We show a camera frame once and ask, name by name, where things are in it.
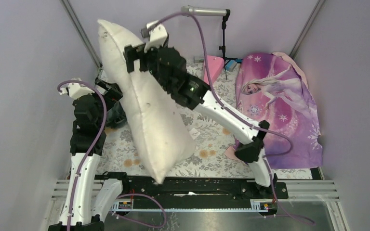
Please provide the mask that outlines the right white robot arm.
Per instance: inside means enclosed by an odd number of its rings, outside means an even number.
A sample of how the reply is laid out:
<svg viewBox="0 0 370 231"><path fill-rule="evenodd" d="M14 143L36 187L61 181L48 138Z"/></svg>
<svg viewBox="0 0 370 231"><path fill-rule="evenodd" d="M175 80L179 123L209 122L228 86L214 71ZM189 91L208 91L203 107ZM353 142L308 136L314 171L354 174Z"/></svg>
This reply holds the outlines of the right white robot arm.
<svg viewBox="0 0 370 231"><path fill-rule="evenodd" d="M149 72L177 104L195 110L228 129L239 141L235 156L253 171L258 194L269 198L276 192L263 141L268 122L243 118L241 112L215 96L206 82L187 72L186 60L175 48L160 47L146 51L145 44L129 45L123 54L128 73Z"/></svg>

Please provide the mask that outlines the blue white pillow label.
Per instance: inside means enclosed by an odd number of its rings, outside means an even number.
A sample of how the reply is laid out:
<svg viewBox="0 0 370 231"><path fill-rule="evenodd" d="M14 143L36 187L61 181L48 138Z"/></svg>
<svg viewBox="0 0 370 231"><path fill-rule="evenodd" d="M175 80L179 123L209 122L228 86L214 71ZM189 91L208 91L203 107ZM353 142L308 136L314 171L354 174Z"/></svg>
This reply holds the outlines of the blue white pillow label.
<svg viewBox="0 0 370 231"><path fill-rule="evenodd" d="M191 138L195 140L201 133L196 128L192 128L191 130L189 130L189 134Z"/></svg>

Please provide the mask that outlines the white pillow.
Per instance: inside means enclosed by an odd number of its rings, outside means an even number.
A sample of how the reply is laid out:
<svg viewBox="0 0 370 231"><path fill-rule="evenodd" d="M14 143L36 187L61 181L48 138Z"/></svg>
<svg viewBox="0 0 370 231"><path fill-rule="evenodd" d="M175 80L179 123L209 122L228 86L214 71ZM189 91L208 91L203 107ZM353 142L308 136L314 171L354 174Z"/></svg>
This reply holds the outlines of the white pillow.
<svg viewBox="0 0 370 231"><path fill-rule="evenodd" d="M149 72L129 73L123 50L142 41L123 26L99 19L98 40L106 80L122 91L120 103L126 114L136 152L148 174L162 184L173 167L190 157L195 142L175 101Z"/></svg>

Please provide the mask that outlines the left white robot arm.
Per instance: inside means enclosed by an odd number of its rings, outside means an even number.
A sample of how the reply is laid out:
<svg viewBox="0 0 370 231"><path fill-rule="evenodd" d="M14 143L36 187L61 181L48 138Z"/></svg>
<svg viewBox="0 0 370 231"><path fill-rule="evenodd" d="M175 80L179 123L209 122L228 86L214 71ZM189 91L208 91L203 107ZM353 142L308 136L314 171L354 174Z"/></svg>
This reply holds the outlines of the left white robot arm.
<svg viewBox="0 0 370 231"><path fill-rule="evenodd" d="M106 114L122 98L117 84L96 79L95 86L78 79L61 82L60 95L72 98L74 116L70 140L71 169L66 200L59 221L49 231L103 231L116 197L130 193L124 180L105 180L93 198L96 168L106 139Z"/></svg>

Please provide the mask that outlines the grey plush pillowcase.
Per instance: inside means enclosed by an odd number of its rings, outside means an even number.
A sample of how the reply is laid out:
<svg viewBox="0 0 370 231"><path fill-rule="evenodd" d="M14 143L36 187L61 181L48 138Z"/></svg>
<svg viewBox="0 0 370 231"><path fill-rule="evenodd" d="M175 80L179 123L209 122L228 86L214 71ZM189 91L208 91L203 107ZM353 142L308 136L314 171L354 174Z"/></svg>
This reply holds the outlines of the grey plush pillowcase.
<svg viewBox="0 0 370 231"><path fill-rule="evenodd" d="M106 123L107 128L117 129L127 123L127 117L121 106L121 97L112 97L104 95L106 103Z"/></svg>

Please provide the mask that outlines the floral table cloth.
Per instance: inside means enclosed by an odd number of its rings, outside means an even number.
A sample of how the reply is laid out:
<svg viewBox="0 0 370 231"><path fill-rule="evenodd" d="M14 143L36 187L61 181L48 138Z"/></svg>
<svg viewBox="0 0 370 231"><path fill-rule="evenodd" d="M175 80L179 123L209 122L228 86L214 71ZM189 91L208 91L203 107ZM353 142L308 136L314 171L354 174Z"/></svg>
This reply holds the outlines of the floral table cloth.
<svg viewBox="0 0 370 231"><path fill-rule="evenodd" d="M239 64L232 72L224 71L214 82L216 93L226 102L235 106L235 81ZM169 177L219 177L252 179L250 168L240 161L225 155L228 147L235 144L233 135L212 119L195 111L177 106L178 112L188 130L196 128L201 134L194 140L195 152L184 161L175 165L167 173ZM127 124L121 128L106 128L106 141L96 174L105 172L126 172L128 175L148 176L148 172L136 153L132 133ZM315 180L309 168L275 169L279 179Z"/></svg>

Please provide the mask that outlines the silver microphone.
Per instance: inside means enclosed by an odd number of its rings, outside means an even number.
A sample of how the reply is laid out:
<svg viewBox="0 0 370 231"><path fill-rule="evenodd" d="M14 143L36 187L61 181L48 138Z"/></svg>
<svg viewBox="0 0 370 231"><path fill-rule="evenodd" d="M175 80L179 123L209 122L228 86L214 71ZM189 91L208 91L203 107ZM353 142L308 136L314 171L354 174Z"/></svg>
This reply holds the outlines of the silver microphone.
<svg viewBox="0 0 370 231"><path fill-rule="evenodd" d="M226 17L230 15L229 9L202 8L202 7L195 7L191 5L182 6L181 11L185 13L190 13L195 16Z"/></svg>

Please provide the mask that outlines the light blue small box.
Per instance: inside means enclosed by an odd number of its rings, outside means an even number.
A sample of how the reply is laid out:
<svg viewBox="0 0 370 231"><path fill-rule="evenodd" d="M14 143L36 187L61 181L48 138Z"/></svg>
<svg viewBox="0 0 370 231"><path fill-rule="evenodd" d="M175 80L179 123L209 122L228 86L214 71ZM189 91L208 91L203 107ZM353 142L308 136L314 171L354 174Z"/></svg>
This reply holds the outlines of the light blue small box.
<svg viewBox="0 0 370 231"><path fill-rule="evenodd" d="M237 64L238 63L235 60L229 60L225 65L225 70L228 72L232 72L237 66Z"/></svg>

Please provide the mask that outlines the pink wedge block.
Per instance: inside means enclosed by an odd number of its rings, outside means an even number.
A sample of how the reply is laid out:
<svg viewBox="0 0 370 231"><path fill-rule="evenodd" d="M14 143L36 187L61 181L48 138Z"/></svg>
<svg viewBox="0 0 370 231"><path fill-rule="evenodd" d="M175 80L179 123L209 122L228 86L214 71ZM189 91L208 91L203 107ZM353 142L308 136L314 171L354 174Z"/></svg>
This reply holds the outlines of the pink wedge block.
<svg viewBox="0 0 370 231"><path fill-rule="evenodd" d="M222 57L207 56L207 61L204 62L204 82L209 85L212 85L219 75L222 73L225 65L225 61Z"/></svg>

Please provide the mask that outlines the purple princess print blanket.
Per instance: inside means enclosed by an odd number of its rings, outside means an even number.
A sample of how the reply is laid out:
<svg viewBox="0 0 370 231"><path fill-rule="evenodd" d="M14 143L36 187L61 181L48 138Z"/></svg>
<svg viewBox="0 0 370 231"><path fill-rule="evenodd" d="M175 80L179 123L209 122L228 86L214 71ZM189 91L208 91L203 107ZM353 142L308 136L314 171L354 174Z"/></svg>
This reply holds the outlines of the purple princess print blanket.
<svg viewBox="0 0 370 231"><path fill-rule="evenodd" d="M288 55L257 52L243 59L236 77L236 108L269 123L264 147L273 169L321 166L317 106L304 72Z"/></svg>

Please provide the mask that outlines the black microphone stand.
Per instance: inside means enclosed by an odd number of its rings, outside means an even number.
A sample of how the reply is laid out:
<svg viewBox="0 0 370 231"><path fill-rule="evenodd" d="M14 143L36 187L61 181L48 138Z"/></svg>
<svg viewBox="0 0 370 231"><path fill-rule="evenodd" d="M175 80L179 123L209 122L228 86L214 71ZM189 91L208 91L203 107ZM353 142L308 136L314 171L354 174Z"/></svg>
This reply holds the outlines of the black microphone stand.
<svg viewBox="0 0 370 231"><path fill-rule="evenodd" d="M230 11L230 9L226 9L225 11L226 11L226 14L225 14L225 16L222 17L222 23L221 23L222 45L219 46L218 50L220 50L221 53L222 53L222 59L224 61L223 71L224 71L225 77L227 79L227 72L226 72L226 68L225 68L226 64L227 64L227 61L235 60L235 58L227 58L227 56L226 56L225 30L226 30L226 27L227 27L227 21L230 17L231 11Z"/></svg>

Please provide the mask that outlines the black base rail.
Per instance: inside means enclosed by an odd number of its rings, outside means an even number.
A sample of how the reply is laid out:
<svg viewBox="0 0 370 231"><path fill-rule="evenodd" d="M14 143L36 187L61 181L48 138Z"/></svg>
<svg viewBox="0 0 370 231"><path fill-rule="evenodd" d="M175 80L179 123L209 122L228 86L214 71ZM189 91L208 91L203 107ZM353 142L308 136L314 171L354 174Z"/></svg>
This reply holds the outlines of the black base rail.
<svg viewBox="0 0 370 231"><path fill-rule="evenodd" d="M104 185L106 180L122 182L122 198L116 209L158 210L162 206L168 211L180 210L265 210L263 204L271 206L276 196L288 199L284 182L276 182L275 188L263 187L253 179L231 178L184 178L167 177L162 184L156 184L151 177L129 176L126 172L106 172L94 177L95 184Z"/></svg>

